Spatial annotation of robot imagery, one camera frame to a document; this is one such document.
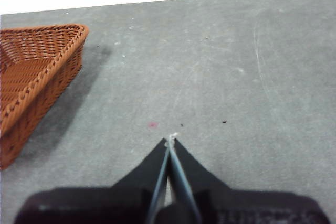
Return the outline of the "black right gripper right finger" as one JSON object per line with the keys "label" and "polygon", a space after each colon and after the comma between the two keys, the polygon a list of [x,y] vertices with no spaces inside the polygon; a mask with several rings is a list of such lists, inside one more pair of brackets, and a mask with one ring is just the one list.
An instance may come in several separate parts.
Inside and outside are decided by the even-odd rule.
{"label": "black right gripper right finger", "polygon": [[233,189],[202,166],[178,139],[174,139],[174,152],[203,223],[330,223],[308,196]]}

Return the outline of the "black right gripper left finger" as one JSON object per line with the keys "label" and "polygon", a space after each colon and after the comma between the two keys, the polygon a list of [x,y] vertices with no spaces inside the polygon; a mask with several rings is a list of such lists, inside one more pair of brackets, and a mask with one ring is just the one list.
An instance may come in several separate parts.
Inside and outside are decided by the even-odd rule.
{"label": "black right gripper left finger", "polygon": [[165,158],[165,139],[112,186],[60,187],[29,196],[15,223],[144,223]]}

